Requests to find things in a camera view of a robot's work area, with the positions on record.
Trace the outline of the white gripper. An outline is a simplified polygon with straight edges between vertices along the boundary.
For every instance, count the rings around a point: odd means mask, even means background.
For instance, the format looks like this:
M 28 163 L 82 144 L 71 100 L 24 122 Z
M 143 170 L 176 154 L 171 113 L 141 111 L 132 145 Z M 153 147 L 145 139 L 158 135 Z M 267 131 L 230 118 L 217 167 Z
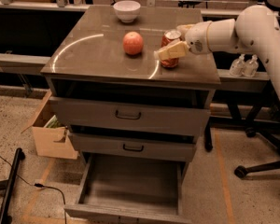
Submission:
M 208 28 L 210 21 L 198 22 L 196 24 L 178 25 L 176 30 L 185 41 L 174 40 L 168 45 L 156 50 L 154 58 L 160 61 L 184 57 L 189 51 L 194 54 L 210 53 L 208 47 Z

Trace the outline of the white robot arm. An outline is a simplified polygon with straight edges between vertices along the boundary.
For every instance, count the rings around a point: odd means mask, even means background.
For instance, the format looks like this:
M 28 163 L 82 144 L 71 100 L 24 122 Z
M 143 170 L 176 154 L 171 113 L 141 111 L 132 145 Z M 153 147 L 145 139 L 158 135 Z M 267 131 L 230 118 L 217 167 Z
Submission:
M 236 19 L 203 21 L 179 25 L 181 40 L 174 40 L 154 52 L 159 60 L 180 58 L 191 52 L 215 51 L 258 56 L 280 101 L 280 26 L 273 11 L 266 6 L 251 6 Z

